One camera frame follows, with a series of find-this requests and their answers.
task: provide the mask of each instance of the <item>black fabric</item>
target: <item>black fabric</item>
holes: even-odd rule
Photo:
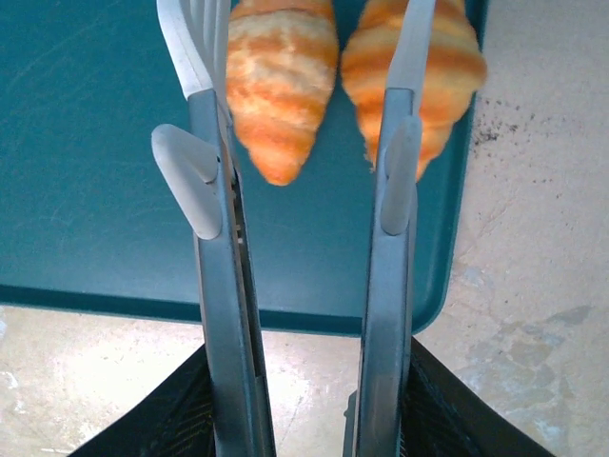
[[[139,405],[71,457],[213,457],[211,382],[205,346]]]
[[[354,400],[352,395],[346,431],[352,427]],[[139,405],[70,455],[213,457],[212,412],[203,346]],[[552,457],[414,338],[402,415],[402,457]],[[349,450],[346,440],[344,455]]]
[[[415,338],[402,412],[402,457],[551,457]]]

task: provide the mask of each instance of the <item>white floor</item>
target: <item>white floor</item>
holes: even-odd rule
[[[446,305],[420,340],[564,456],[609,455],[609,2],[492,2]],[[0,456],[65,455],[199,327],[0,308]],[[281,456],[342,455],[359,342],[266,333]]]

